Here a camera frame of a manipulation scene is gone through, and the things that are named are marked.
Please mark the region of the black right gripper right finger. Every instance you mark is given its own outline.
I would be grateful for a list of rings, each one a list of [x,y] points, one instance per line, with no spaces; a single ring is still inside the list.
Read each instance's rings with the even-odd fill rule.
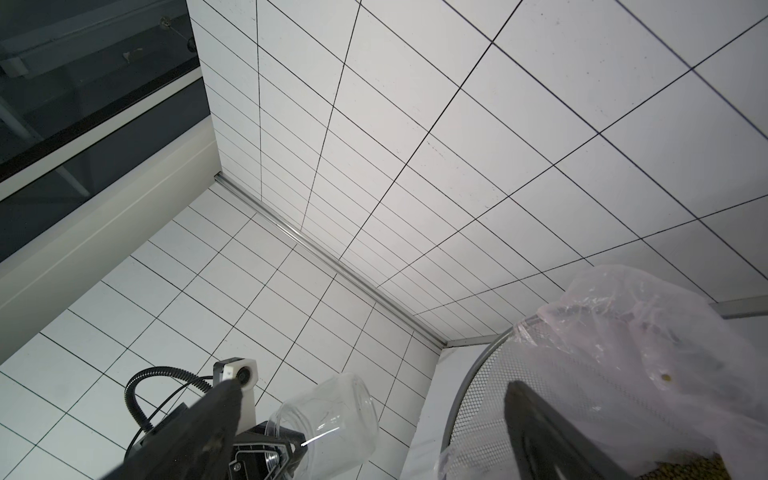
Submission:
[[[504,419],[522,479],[630,477],[522,381],[507,386]]]

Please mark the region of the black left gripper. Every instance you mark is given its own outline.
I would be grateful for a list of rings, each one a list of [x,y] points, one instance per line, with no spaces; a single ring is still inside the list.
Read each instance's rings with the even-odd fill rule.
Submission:
[[[228,479],[292,479],[308,451],[303,433],[265,421],[237,435]]]

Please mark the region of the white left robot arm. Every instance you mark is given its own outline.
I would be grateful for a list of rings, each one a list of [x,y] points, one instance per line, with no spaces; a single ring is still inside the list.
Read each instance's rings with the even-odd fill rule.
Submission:
[[[141,383],[169,378],[178,384],[150,413],[138,401]],[[258,423],[256,362],[233,357],[210,375],[157,366],[133,375],[124,403],[138,425],[115,479],[290,479],[307,454],[306,436]]]

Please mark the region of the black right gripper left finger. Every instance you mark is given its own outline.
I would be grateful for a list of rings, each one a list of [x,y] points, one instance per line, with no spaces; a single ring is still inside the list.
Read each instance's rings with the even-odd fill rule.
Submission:
[[[238,425],[237,400],[235,386],[219,383],[105,478],[225,478]]]

